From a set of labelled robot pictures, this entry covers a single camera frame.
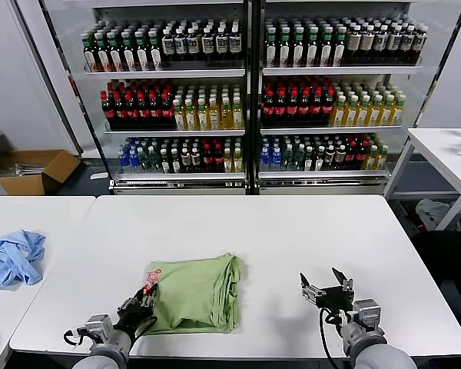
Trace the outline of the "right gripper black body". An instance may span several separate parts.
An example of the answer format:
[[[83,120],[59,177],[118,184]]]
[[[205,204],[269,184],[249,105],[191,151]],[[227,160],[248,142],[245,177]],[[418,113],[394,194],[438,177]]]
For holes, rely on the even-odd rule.
[[[342,286],[324,288],[316,296],[315,305],[330,312],[351,311],[353,308],[354,291],[345,291]]]

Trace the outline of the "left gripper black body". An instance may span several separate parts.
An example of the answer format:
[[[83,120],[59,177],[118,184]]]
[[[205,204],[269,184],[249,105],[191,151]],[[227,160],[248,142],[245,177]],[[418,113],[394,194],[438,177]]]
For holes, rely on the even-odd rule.
[[[139,327],[154,313],[153,299],[145,296],[141,300],[132,297],[127,299],[118,309],[117,326]]]

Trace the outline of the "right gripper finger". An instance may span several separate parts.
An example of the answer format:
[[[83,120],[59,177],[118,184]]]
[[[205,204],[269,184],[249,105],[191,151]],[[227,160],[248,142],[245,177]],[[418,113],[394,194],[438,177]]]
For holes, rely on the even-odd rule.
[[[303,273],[300,273],[300,284],[302,295],[312,304],[316,304],[318,298],[326,295],[324,290],[310,284]]]
[[[334,288],[336,294],[353,294],[353,279],[347,278],[342,271],[332,268],[333,275],[337,279],[339,285]]]

